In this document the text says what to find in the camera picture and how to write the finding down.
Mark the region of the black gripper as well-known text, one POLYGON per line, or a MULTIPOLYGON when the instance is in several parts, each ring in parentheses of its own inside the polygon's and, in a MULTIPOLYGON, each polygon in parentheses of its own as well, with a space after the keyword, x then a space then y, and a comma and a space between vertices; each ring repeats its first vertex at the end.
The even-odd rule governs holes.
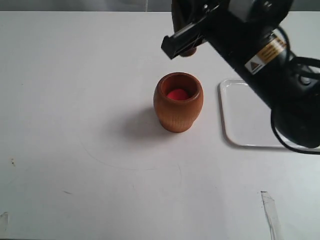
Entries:
POLYGON ((227 44, 259 38, 279 26, 292 4, 291 0, 174 0, 174 34, 163 38, 161 49, 172 60, 209 37, 227 44))

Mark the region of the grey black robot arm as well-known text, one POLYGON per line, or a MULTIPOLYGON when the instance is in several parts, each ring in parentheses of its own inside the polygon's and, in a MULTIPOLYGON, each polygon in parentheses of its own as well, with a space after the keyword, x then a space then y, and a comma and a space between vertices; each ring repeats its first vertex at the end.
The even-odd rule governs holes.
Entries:
POLYGON ((270 108, 278 140, 314 149, 320 145, 318 59, 291 50, 280 23, 290 0, 174 0, 174 34, 161 48, 174 59, 209 43, 270 108))

